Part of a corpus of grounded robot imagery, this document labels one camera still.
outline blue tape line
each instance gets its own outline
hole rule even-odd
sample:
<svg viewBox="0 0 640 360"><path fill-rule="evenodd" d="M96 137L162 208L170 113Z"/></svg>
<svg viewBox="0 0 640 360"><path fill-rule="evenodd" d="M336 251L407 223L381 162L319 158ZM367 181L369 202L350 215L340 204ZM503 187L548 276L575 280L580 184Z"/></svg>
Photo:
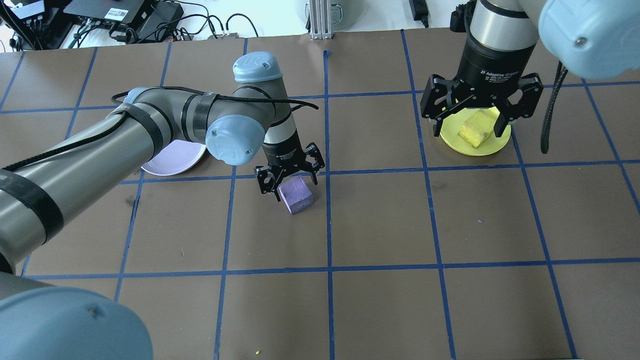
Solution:
<svg viewBox="0 0 640 360"><path fill-rule="evenodd" d="M86 71L86 75L84 77L84 83L82 84L82 89L80 89L80 96L78 96L78 101L76 102L76 108L80 107L80 102L82 101L82 95L86 90L86 85L89 83L89 77L91 76L91 69L93 68L93 63L95 63L95 56L98 54L98 48L93 48L93 54L91 56L91 62L89 63L89 69Z"/></svg>
<svg viewBox="0 0 640 360"><path fill-rule="evenodd" d="M129 256L129 247L131 246L131 236L133 235L133 226L136 222L136 214L138 213L138 204L140 203L140 196L142 195L143 180L145 179L145 172L140 172L140 178L138 179L138 191L136 192L136 200L133 202L133 209L131 209L131 219L129 219L129 229L127 230L127 239L124 243L124 251L122 252L122 262L120 263L120 273L118 274L118 284L116 285L116 294L113 297L113 301L118 302L120 299L120 290L122 289L122 279L124 278L124 269L127 266L127 257Z"/></svg>
<svg viewBox="0 0 640 360"><path fill-rule="evenodd" d="M386 96L386 95L410 95L411 91L387 91L387 92L357 92L353 94L327 94L327 97L360 97L360 96Z"/></svg>
<svg viewBox="0 0 640 360"><path fill-rule="evenodd" d="M326 264L327 264L327 303L329 314L329 359L335 360L335 326L333 322L333 245L331 223L331 168L330 168L330 134L329 134L329 60L331 51L323 51L324 71L324 153L326 174Z"/></svg>
<svg viewBox="0 0 640 360"><path fill-rule="evenodd" d="M554 86L553 84L547 84L547 85L543 85L543 87L545 89L551 89ZM561 88L579 88L579 87L582 87L582 84L562 84L560 87Z"/></svg>
<svg viewBox="0 0 640 360"><path fill-rule="evenodd" d="M55 113L55 112L60 112L60 111L75 111L75 110L77 110L77 108L6 110L6 111L0 111L0 114Z"/></svg>
<svg viewBox="0 0 640 360"><path fill-rule="evenodd" d="M604 124L602 120L602 116L600 114L600 110L598 110L598 106L596 105L596 101L593 98L593 94L591 94L591 90L589 89L590 84L587 83L585 79L582 79L582 84L584 85L584 89L587 92L587 96L589 97L589 101L591 101L591 105L593 107L593 111L596 113L596 117L598 118L598 122L600 123L600 127L602 127L602 131L604 135L607 137L607 141L609 142L609 146L611 147L611 151L613 152L613 156L616 158L616 162L620 166L620 170L622 171L622 176L625 178L625 183L627 184L627 188L629 193L631 194L631 198L636 205L636 211L640 214L640 202L638 202L638 197L636 195L636 191L634 190L633 185L631 184L631 180L627 174L627 170L623 166L623 163L620 159L620 155L618 154L618 150L616 150L616 146L613 144L613 140L611 139L611 135L609 135L609 130L607 130L607 126Z"/></svg>
<svg viewBox="0 0 640 360"><path fill-rule="evenodd" d="M425 270L440 268L438 264L407 264L407 265L355 265L355 266L334 266L334 272L352 271L389 271L389 270Z"/></svg>
<svg viewBox="0 0 640 360"><path fill-rule="evenodd" d="M569 259L569 260L552 260L551 263L553 263L554 265L640 263L640 258Z"/></svg>
<svg viewBox="0 0 640 360"><path fill-rule="evenodd" d="M130 272L122 274L122 277L140 278L140 277L188 277L188 276L213 276L221 275L221 270L209 271L180 271L180 272Z"/></svg>
<svg viewBox="0 0 640 360"><path fill-rule="evenodd" d="M67 279L117 279L120 274L61 274L61 275L29 275L31 280L67 280Z"/></svg>
<svg viewBox="0 0 640 360"><path fill-rule="evenodd" d="M166 47L166 56L164 57L164 67L162 69L162 76L160 77L160 86L164 86L164 78L166 77L166 70L169 67L169 58L171 57L171 45L173 45L173 42L169 41L169 45Z"/></svg>
<svg viewBox="0 0 640 360"><path fill-rule="evenodd" d="M21 113L55 113L60 111L76 111L76 110L101 110L115 109L115 105L106 106L80 106L76 108L55 108L55 109L30 109L30 110L6 110L0 111L0 114L21 114Z"/></svg>
<svg viewBox="0 0 640 360"><path fill-rule="evenodd" d="M444 268L442 266L442 255L440 253L440 242L438 239L438 229L436 224L436 215L433 208L433 198L431 196L431 181L429 180L429 170L427 159L424 153L424 141L422 139L422 128L420 126L420 115L418 112L418 102L415 95L415 82L413 79L413 70L411 68L411 58L409 57L409 48L406 45L406 37L404 30L400 30L400 36L402 37L402 45L404 48L404 57L406 58L406 67L409 72L409 82L411 84L411 91L413 101L413 116L415 117L415 128L418 134L418 143L420 144L420 156L422 158L422 167L424 171L424 183L427 191L427 200L429 202L429 215L431 217L431 230L433 232L433 244L435 246L436 260L438 262L438 277L440 278L440 291L442 292L442 307L444 310L445 324L447 326L447 337L449 339L449 352L451 353L451 359L456 360L456 347L453 340L453 329L451 327L451 316L449 312L449 299L447 296L447 285L444 278Z"/></svg>
<svg viewBox="0 0 640 360"><path fill-rule="evenodd" d="M518 145L518 139L516 138L515 131L513 128L511 129L511 138L513 139L513 146L516 149L516 154L518 155L518 162L520 163L520 170L522 171L522 177L524 179L525 186L527 188L527 194L529 196L529 202L531 203L531 209L533 211L533 217L536 221L536 227L538 228L538 235L540 236L540 243L542 245L542 251L545 254L545 261L547 263L547 268L549 270L549 276L551 278L551 284L554 288L554 293L556 295L556 302L558 305L558 310L560 311L560 318L562 319L562 324L564 327L564 333L566 335L566 340L569 345L569 350L571 351L572 358L578 358L578 355L575 351L575 345L573 344L573 337L571 335L571 329L569 328L569 321L566 318L566 314L564 313L564 305L562 301L562 297L560 296L560 289L558 288L558 283L556 280L556 273L554 272L554 267L551 262L551 255L549 254L549 249L547 247L547 240L545 239L545 234L542 230L542 223L540 222L540 216L538 215L538 209L536 207L536 201L533 197L533 191L531 190L531 184L529 182L529 176L527 175L527 169L524 166L524 162L522 161L522 153L520 152L520 146Z"/></svg>
<svg viewBox="0 0 640 360"><path fill-rule="evenodd" d="M534 168L534 167L586 167L593 165L616 165L617 161L614 160L603 160L603 161L569 161L563 163L530 163L524 164L525 168Z"/></svg>
<svg viewBox="0 0 640 360"><path fill-rule="evenodd" d="M326 266L312 268L267 268L253 270L227 270L227 275L255 275L255 274L294 274L300 272L327 272Z"/></svg>
<svg viewBox="0 0 640 360"><path fill-rule="evenodd" d="M6 90L4 91L4 95L2 96L2 101L0 101L0 110L4 107L4 103L6 102L6 98L9 96L9 91L13 86L13 82L15 81L15 77L18 75L18 70L20 70L20 66L22 65L22 60L24 59L24 55L26 51L22 52L20 55L20 60L18 60L18 64L15 66L15 70L13 71L13 75L11 76L11 80L9 80L9 85L7 85Z"/></svg>
<svg viewBox="0 0 640 360"><path fill-rule="evenodd" d="M325 95L301 95L301 96L289 96L290 99L304 100L304 99L324 99Z"/></svg>
<svg viewBox="0 0 640 360"><path fill-rule="evenodd" d="M552 260L553 265L588 265L588 264L625 264L640 263L640 258L610 258L610 259L565 259ZM453 269L453 268L510 268L518 266L546 266L545 260L539 261L502 261L496 263L445 263L438 264L400 264L400 265L355 265L332 266L332 272L362 272L362 271L393 271L393 270L427 270L427 269ZM293 273L318 273L328 272L327 266L306 268L265 268L249 270L227 270L226 275L255 275L255 274L293 274ZM222 270L185 271L185 272L133 272L122 274L125 278L139 277L188 277L188 276L212 276L222 275ZM59 275L27 275L28 279L117 279L120 274L59 274Z"/></svg>
<svg viewBox="0 0 640 360"><path fill-rule="evenodd" d="M86 90L86 85L89 83L89 77L91 76L91 70L93 69L93 64L95 63L95 56L98 54L98 48L93 48L93 55L91 56L91 62L89 63L89 69L86 71L86 75L84 77L84 83L82 84L82 88L80 89L80 95L78 95L78 101L76 102L76 109L74 110L74 114L71 116L71 121L69 122L69 127L67 128L67 134L65 135L65 140L71 136L71 129L74 127L74 123L76 122L76 117L78 114L78 108L80 107L80 102L82 101L82 96L84 95L84 91Z"/></svg>
<svg viewBox="0 0 640 360"><path fill-rule="evenodd" d="M232 176L195 176L195 177L158 177L145 179L146 183L172 183L175 181L207 181L207 180L231 180Z"/></svg>
<svg viewBox="0 0 640 360"><path fill-rule="evenodd" d="M31 261L31 254L27 255L24 259L24 264L22 264L22 271L20 272L20 276L24 277L24 274L27 272L27 266L29 266L29 261Z"/></svg>
<svg viewBox="0 0 640 360"><path fill-rule="evenodd" d="M450 167L427 167L429 171L455 171L455 170L484 170L490 168L518 168L517 164L505 164L505 165L457 165Z"/></svg>
<svg viewBox="0 0 640 360"><path fill-rule="evenodd" d="M547 262L539 261L501 261L497 263L451 263L442 264L445 269L461 269L461 268L510 268L517 266L541 266Z"/></svg>
<svg viewBox="0 0 640 360"><path fill-rule="evenodd" d="M229 244L231 239L231 220L234 212L234 194L236 191L236 167L231 170L231 186L229 188L229 205L227 209L227 231L225 233L225 251L222 258L220 278L220 295L218 297L218 316L216 318L216 336L213 348L213 359L220 358L220 339L222 337L222 314L225 305L225 288L227 285L227 265L229 260Z"/></svg>
<svg viewBox="0 0 640 360"><path fill-rule="evenodd" d="M370 170L334 170L331 175L352 175L352 174L385 174L389 172L420 172L423 168L379 168Z"/></svg>
<svg viewBox="0 0 640 360"><path fill-rule="evenodd" d="M588 86L640 85L640 81L606 81L606 82L599 82L599 83L587 82L587 85Z"/></svg>

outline purple plate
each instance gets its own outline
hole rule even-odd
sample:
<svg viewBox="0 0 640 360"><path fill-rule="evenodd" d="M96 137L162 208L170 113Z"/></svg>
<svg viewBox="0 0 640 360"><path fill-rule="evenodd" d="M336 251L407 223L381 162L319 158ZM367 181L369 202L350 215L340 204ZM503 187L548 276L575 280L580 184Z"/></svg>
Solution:
<svg viewBox="0 0 640 360"><path fill-rule="evenodd" d="M174 140L141 168L158 176L179 174L195 165L206 148L200 143Z"/></svg>

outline black strap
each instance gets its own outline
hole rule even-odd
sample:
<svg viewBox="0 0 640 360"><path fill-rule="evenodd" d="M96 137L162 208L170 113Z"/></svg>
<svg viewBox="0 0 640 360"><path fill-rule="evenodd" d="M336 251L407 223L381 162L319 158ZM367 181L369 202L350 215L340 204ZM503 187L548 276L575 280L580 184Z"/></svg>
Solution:
<svg viewBox="0 0 640 360"><path fill-rule="evenodd" d="M289 120L290 117L291 117L291 111L287 114L287 116L284 117L284 119L274 122L269 127L276 127L276 126L284 123L285 121Z"/></svg>
<svg viewBox="0 0 640 360"><path fill-rule="evenodd" d="M6 272L13 275L13 269L9 265L9 261L0 253L0 272Z"/></svg>
<svg viewBox="0 0 640 360"><path fill-rule="evenodd" d="M189 99L187 99L187 101L184 103L184 106L182 107L182 114L180 115L180 124L182 125L182 134L184 134L184 138L188 142L194 142L194 141L191 139L191 137L189 136L189 133L187 132L187 111L189 110L189 105L191 105L191 101L193 101L193 98L196 96L197 96L196 94L189 96Z"/></svg>
<svg viewBox="0 0 640 360"><path fill-rule="evenodd" d="M164 111L162 111L162 109L158 108L156 105L153 105L151 102L140 101L139 103L147 105L147 106L150 106L151 108L156 110L160 115L162 115L162 117L164 118L164 121L166 122L167 126L169 126L169 131L171 133L171 138L173 138L173 124L171 123L171 120L169 120L169 117L166 116Z"/></svg>
<svg viewBox="0 0 640 360"><path fill-rule="evenodd" d="M491 4L487 0L480 0L480 3L482 3L482 5L484 5L484 7L487 8L487 10L489 10L489 11L491 11L493 13L496 13L498 15L502 15L502 16L506 16L506 17L514 17L516 19L528 19L529 18L529 16L525 12L519 12L519 11L516 11L516 10L503 9L501 7L495 6L494 4Z"/></svg>
<svg viewBox="0 0 640 360"><path fill-rule="evenodd" d="M264 91L264 90L263 90L263 89L261 89L261 88L257 88L257 87L255 87L255 86L251 86L251 85L243 85L243 86L240 86L239 88L237 88L237 89L235 89L235 90L234 90L234 94L236 93L236 91L238 91L238 90L240 90L240 89L251 89L251 90L253 90L253 91L257 91L257 92L259 92L260 94L264 95L264 97L266 97L267 99L272 99L272 97L271 97L271 96L270 96L266 91ZM271 105L273 105L273 115L275 116L275 115L276 115L276 112L277 112L277 111L276 111L276 104L275 104L275 102L272 102L272 103L271 103Z"/></svg>
<svg viewBox="0 0 640 360"><path fill-rule="evenodd" d="M200 101L198 101L196 110L193 113L193 134L202 138L202 140L204 140L207 135L207 119L209 118L209 111L217 97L218 94L214 94L212 92L204 93L200 98Z"/></svg>
<svg viewBox="0 0 640 360"><path fill-rule="evenodd" d="M46 191L31 180L0 169L0 190L23 203L40 219L45 232L44 243L58 234L65 225L65 219L58 204Z"/></svg>
<svg viewBox="0 0 640 360"><path fill-rule="evenodd" d="M139 122L140 125L142 125L145 130L147 130L149 136L151 136L151 141L153 141L154 143L154 156L158 155L158 153L162 150L164 138L162 136L162 131L160 130L154 119L151 118L151 115L149 115L141 108L133 104L128 104L126 102L118 106L109 115L119 113L128 114L128 116Z"/></svg>

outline yellow plate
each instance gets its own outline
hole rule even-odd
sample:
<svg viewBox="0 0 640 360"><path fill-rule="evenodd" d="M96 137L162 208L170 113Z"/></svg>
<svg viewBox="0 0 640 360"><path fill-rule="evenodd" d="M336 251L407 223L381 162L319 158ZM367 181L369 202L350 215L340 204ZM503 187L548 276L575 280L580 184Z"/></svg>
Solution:
<svg viewBox="0 0 640 360"><path fill-rule="evenodd" d="M502 137L497 138L495 134L491 134L477 149L474 149L471 144L458 136L458 131L460 131L462 125L464 125L465 121L467 121L475 111L477 111L477 109L462 109L457 114L449 115L449 117L444 119L442 129L440 130L440 137L450 148L464 155L485 156L500 151L500 149L507 145L511 138L511 125L507 125ZM500 115L496 107L487 109L486 111L494 115L496 119L498 115Z"/></svg>

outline grid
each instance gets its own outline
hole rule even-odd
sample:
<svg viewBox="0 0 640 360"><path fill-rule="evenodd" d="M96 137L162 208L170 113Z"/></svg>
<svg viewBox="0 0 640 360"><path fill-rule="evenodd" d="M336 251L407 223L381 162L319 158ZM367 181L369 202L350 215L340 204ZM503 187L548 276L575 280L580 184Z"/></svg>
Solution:
<svg viewBox="0 0 640 360"><path fill-rule="evenodd" d="M228 269L228 253L230 247L230 238L231 238L231 230L232 230L232 214L234 208L234 195L236 188L236 180L238 179L251 179L253 176L249 175L240 175L236 174L236 167L232 167L232 172L229 176L202 176L202 177L174 177L174 178L145 178L145 173L141 172L140 176L137 180L125 180L122 181L122 185L126 184L136 184L137 191L135 200L132 207L131 219L129 221L129 227L127 231L127 237L125 241L125 247L123 249L122 256L122 264L120 266L120 271L118 273L107 273L107 274L59 274L59 275L27 275L31 279L38 280L53 280L53 279L117 279L117 287L115 292L115 301L118 301L120 298L120 290L122 288L122 282L124 279L132 279L132 278L149 278L149 277L197 277L197 276L208 276L215 275L220 276L220 295L218 302L218 312L216 316L216 326L215 326L215 337L212 340L214 342L214 358L220 358L220 348L221 348L221 337L223 332L223 314L225 310L225 288L227 282L228 275L249 275L249 274L289 274L289 273L326 273L327 274L327 291L328 291L328 344L329 344L329 358L331 360L336 359L336 349L335 349L335 324L334 324L334 297L333 297L333 273L334 272L363 272L363 271L387 271L387 270L437 270L438 279L440 282L440 291L442 296L442 306L444 313L444 320L446 326L446 333L448 337L449 343L449 352L451 354L452 359L457 359L456 356L456 331L452 327L452 320L450 315L449 308L449 298L447 296L447 282L445 280L445 269L456 269L456 268L504 268L504 267L520 267L520 266L545 266L548 270L548 274L550 277L550 281L553 286L554 295L557 302L557 308L559 311L559 315L561 317L564 333L566 336L566 342L568 344L568 348L570 350L570 354L573 358L578 358L580 355L580 349L576 347L570 323L567 319L567 315L564 310L563 298L561 296L561 288L558 285L558 281L556 279L556 274L554 271L554 267L558 265L584 265L584 264L611 264L611 263L640 263L640 258L637 257L629 257L629 258L584 258L584 259L552 259L549 249L547 247L547 241L545 239L544 228L541 224L540 216L538 213L538 207L536 205L536 198L534 196L534 192L532 190L531 183L529 181L529 169L532 168L544 168L544 167L590 167L597 165L617 165L620 168L620 171L623 175L624 181L628 188L628 194L631 196L633 203L636 207L636 211L640 215L640 204L636 195L636 191L632 185L632 181L627 174L627 170L625 169L625 164L638 164L640 163L640 159L634 160L623 160L621 156L618 154L616 150L616 146L609 134L607 126L602 119L600 111L598 110L598 106L594 97L591 93L591 89L599 86L620 86L620 85L640 85L640 81L618 81L618 82L600 82L600 83L588 83L584 79L581 79L581 83L579 84L567 84L564 87L571 88L583 88L590 100L590 105L593 108L593 111L598 119L598 123L602 127L602 131L605 134L607 142L611 148L612 153L614 154L614 160L603 160L603 161L571 161L571 162L552 162L552 163L526 163L523 160L522 153L520 150L520 146L518 144L518 139L516 136L517 126L514 130L512 130L513 137L513 146L515 148L515 152L517 155L518 162L512 164L502 164L502 165L462 165L462 166L434 166L431 167L428 165L428 157L425 152L425 145L422 137L422 128L421 128L421 119L419 117L419 110L417 104L417 95L420 95L422 91L416 90L415 88L415 80L412 71L411 59L410 59L410 50L407 45L406 35L403 30L400 31L402 46L404 49L404 56L406 59L406 71L408 73L408 77L410 79L410 90L405 91L393 91L393 92L364 92L364 93L346 93L346 94L330 94L330 86L329 86L329 59L331 56L330 50L323 51L323 75L324 75L324 93L318 95L301 95L294 96L292 98L295 99L322 99L324 101L324 135L325 135L325 162L326 168L319 175L324 177L325 179L325 187L326 187L326 255L327 262L326 266L320 267L294 267L294 268L258 268L258 269L245 269L245 270L232 270ZM246 54L248 48L248 39L244 40L243 44L243 54ZM16 76L20 70L20 66L22 65L25 54L23 53L20 57L20 60L13 72L13 76L7 86L7 90L2 98L2 102L0 102L0 115L2 114L12 114L12 113L47 113L47 112L57 112L57 111L73 111L73 115L70 121L70 124L67 129L67 134L65 138L68 138L71 135L71 130L74 126L74 122L76 119L76 115L78 111L81 110L101 110L101 109L111 109L114 106L80 106L81 100L83 98L84 90L87 86L87 82L90 78L90 74L93 68L94 61L96 59L96 55L98 54L99 49L95 48L93 50L93 54L91 57L91 62L89 64L88 70L84 77L84 83L82 89L80 91L80 95L77 99L76 106L71 108L51 108L51 109L41 109L41 110L3 110L3 106L8 98L8 95L12 89ZM170 55L172 52L172 43L168 44L166 50L166 56L164 58L164 67L161 79L159 81L159 85L162 86L164 84L167 66L169 64ZM332 170L331 168L331 154L330 154L330 99L339 98L339 97L376 97L376 96L385 96L385 95L411 95L413 102L413 113L415 116L415 126L416 126L416 137L419 143L420 149L420 159L422 162L421 167L411 167L411 168L382 168L382 169L358 169L358 170ZM498 262L475 262L475 263L447 263L442 259L442 255L440 252L440 241L438 238L438 209L436 208L433 200L432 194L432 183L430 180L430 176L437 172L447 172L447 171L456 171L456 170L488 170L488 169L500 169L500 168L512 168L512 169L520 169L522 173L522 181L524 182L526 192L529 198L529 202L531 205L531 211L533 212L533 216L535 219L535 225L538 231L538 236L540 238L540 243L542 246L542 250L544 253L544 260L539 261L498 261ZM431 219L431 229L433 232L433 239L435 245L435 263L424 263L424 264L398 264L398 265L358 265L358 266L336 266L333 264L333 246L332 246L332 196L331 196L331 180L334 176L343 176L343 175L354 175L354 174L385 174L385 173L423 173L424 174L424 185L427 195L428 203L425 206L428 206L429 209L429 217ZM131 238L133 234L134 224L136 221L136 214L138 212L138 204L140 202L140 197L142 194L142 190L145 184L149 183L167 183L167 182L176 182L176 181L219 181L226 180L230 181L229 188L229 201L228 201L228 209L227 209L227 221L226 221L226 229L225 229L225 244L224 244L224 254L223 254L223 264L221 270L211 270L211 271L185 271L185 272L126 272L126 264L127 257L129 253L129 246L131 244ZM22 276L26 275L26 271L29 265L29 258L24 263L22 268Z"/></svg>

